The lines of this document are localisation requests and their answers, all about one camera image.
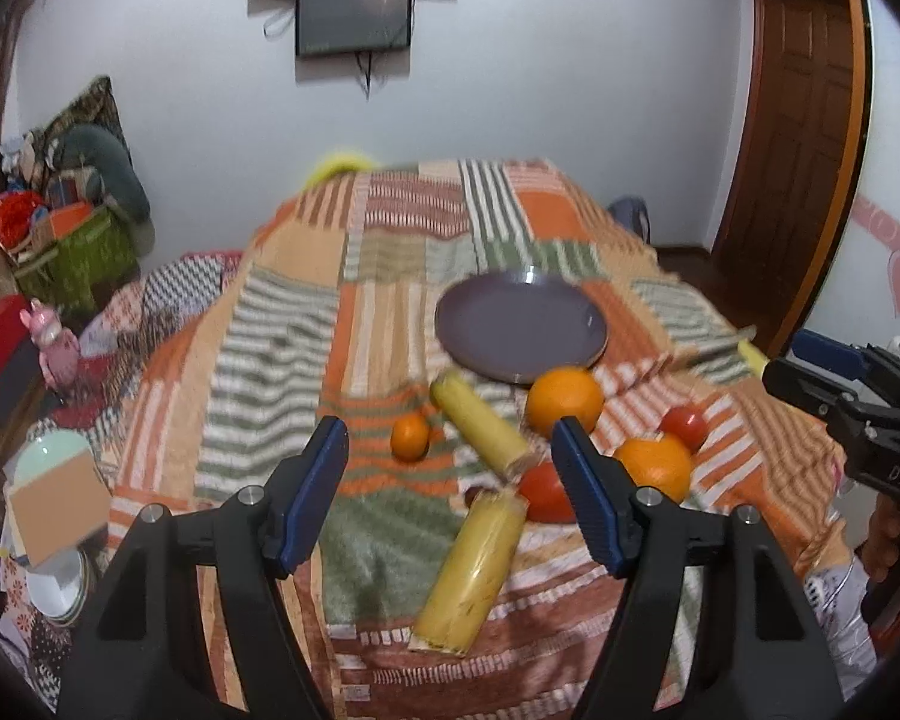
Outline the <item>red tomato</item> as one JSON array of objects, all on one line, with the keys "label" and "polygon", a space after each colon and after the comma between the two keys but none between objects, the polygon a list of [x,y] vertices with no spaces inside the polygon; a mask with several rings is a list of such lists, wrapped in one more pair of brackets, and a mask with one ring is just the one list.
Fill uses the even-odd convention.
[{"label": "red tomato", "polygon": [[526,470],[518,483],[517,493],[526,500],[528,522],[553,525],[571,525],[575,522],[574,507],[552,461]]},{"label": "red tomato", "polygon": [[678,439],[690,454],[697,454],[706,444],[710,434],[706,415],[692,405],[670,408],[660,419],[658,431]]}]

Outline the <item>large orange with sticker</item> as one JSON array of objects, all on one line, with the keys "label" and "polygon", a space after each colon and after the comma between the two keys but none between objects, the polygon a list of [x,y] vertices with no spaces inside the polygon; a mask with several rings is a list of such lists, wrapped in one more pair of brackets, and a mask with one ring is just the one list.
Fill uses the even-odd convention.
[{"label": "large orange with sticker", "polygon": [[637,486],[658,489],[676,504],[688,497],[694,465],[691,452],[676,437],[631,437],[614,450],[613,457]]}]

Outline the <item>yellow corn cob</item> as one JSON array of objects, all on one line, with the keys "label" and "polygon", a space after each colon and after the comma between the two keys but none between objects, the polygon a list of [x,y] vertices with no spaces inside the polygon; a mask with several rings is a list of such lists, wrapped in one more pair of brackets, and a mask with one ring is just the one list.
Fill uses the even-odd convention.
[{"label": "yellow corn cob", "polygon": [[414,621],[411,650],[463,656],[471,649],[509,577],[525,522],[526,500],[512,491],[476,500]]},{"label": "yellow corn cob", "polygon": [[457,371],[440,372],[430,384],[430,399],[500,479],[514,483],[538,465],[539,455],[533,445]]}]

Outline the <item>dark red jujube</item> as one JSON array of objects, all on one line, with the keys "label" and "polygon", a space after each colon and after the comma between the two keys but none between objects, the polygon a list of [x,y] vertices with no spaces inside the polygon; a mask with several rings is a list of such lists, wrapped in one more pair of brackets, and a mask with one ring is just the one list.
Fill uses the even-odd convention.
[{"label": "dark red jujube", "polygon": [[473,505],[475,505],[476,500],[481,499],[482,496],[495,496],[497,494],[497,489],[494,488],[486,488],[486,486],[471,486],[471,488],[466,489],[466,493],[463,495],[464,505],[471,509]]}]

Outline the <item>small tangerine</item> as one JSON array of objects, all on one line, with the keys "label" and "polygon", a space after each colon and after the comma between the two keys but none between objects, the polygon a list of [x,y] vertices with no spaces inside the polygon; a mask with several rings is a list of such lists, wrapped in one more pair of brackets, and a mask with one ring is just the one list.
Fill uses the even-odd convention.
[{"label": "small tangerine", "polygon": [[422,460],[429,450],[429,440],[429,422],[421,413],[400,416],[391,427],[391,455],[406,463]]}]

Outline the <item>white wardrobe sliding door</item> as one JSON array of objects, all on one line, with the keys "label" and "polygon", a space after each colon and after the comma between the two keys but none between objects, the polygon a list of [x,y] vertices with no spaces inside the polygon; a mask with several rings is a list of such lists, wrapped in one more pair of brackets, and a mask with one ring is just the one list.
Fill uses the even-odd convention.
[{"label": "white wardrobe sliding door", "polygon": [[844,343],[900,337],[900,22],[866,0],[871,26],[870,127],[850,218],[805,327]]}]

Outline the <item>brown wooden door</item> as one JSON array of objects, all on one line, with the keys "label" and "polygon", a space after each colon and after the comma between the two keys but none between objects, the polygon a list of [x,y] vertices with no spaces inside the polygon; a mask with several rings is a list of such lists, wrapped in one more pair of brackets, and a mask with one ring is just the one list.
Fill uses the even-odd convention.
[{"label": "brown wooden door", "polygon": [[748,105],[715,241],[764,353],[802,325],[844,231],[868,115],[863,0],[754,0]]}]

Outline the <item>blue grey bag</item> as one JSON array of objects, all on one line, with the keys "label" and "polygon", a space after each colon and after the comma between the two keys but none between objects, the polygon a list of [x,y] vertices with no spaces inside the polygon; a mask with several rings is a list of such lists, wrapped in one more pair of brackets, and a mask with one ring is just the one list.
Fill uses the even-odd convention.
[{"label": "blue grey bag", "polygon": [[635,195],[619,197],[608,206],[608,213],[619,226],[635,234],[645,244],[650,242],[652,227],[650,226],[649,209],[642,197]]}]

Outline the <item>purple round plate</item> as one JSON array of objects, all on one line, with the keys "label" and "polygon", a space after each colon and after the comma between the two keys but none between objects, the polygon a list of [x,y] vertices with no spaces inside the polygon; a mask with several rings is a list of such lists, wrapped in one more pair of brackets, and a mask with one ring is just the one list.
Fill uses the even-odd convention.
[{"label": "purple round plate", "polygon": [[593,366],[610,339],[589,294],[537,268],[453,284],[437,301],[434,328],[458,366],[512,385],[530,385],[556,367]]}]

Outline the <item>pink rabbit toy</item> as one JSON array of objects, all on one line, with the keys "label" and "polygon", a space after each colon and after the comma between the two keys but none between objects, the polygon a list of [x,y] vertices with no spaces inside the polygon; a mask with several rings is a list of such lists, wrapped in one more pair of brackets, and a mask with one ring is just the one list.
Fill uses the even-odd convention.
[{"label": "pink rabbit toy", "polygon": [[23,328],[38,349],[38,364],[46,382],[58,395],[74,387],[79,369],[80,346],[76,335],[59,318],[52,305],[38,299],[19,312]]}]

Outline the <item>striped patchwork orange bedspread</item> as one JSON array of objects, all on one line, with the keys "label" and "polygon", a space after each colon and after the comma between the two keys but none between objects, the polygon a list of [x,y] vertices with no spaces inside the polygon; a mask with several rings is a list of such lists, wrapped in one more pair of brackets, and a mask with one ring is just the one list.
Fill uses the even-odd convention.
[{"label": "striped patchwork orange bedspread", "polygon": [[[178,312],[146,358],[105,447],[109,537],[142,505],[201,509],[301,450],[320,416],[351,434],[315,561],[284,583],[294,629],[340,717],[548,718],[571,711],[621,587],[567,525],[528,525],[509,578],[461,658],[409,648],[411,628],[463,522],[463,495],[493,473],[429,397],[450,362],[434,310],[476,273],[531,266],[577,284],[610,324],[595,379],[593,442],[611,452],[673,406],[710,434],[689,504],[751,504],[798,574],[847,559],[834,511],[842,458],[813,419],[770,398],[738,353],[702,349],[731,328],[655,252],[569,177],[539,161],[439,161],[336,177],[284,203],[230,271],[176,262],[126,289],[120,322]],[[421,413],[422,460],[390,450]]]}]

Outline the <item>green storage box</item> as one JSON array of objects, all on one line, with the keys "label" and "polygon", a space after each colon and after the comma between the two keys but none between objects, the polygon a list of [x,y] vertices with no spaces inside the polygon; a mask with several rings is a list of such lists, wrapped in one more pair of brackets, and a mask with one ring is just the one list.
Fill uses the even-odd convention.
[{"label": "green storage box", "polygon": [[126,226],[105,206],[30,262],[14,270],[27,298],[52,305],[62,316],[91,316],[139,275]]}]

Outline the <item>yellow foam tube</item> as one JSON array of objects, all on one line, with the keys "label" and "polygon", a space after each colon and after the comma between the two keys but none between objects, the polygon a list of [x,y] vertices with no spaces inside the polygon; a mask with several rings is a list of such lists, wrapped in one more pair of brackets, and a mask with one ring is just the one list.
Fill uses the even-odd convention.
[{"label": "yellow foam tube", "polygon": [[377,161],[369,158],[367,154],[357,153],[357,151],[336,151],[323,158],[305,179],[304,188],[317,187],[323,182],[333,179],[333,177],[341,176],[341,174],[351,174],[351,172],[367,172],[375,171],[379,167]]}]

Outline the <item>grey plush shark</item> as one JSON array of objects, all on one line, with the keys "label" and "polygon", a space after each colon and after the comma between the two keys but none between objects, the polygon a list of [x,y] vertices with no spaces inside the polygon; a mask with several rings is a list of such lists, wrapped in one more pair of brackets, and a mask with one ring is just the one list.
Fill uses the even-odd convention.
[{"label": "grey plush shark", "polygon": [[92,169],[100,188],[97,198],[125,223],[142,224],[151,204],[131,163],[130,152],[110,130],[77,124],[52,141],[50,164],[58,171]]}]

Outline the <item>small black wall monitor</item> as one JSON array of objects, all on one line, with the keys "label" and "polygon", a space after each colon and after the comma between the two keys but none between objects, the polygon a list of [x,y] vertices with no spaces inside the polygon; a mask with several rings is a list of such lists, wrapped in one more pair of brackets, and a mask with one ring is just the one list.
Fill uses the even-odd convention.
[{"label": "small black wall monitor", "polygon": [[400,52],[411,44],[413,0],[295,0],[295,55]]}]

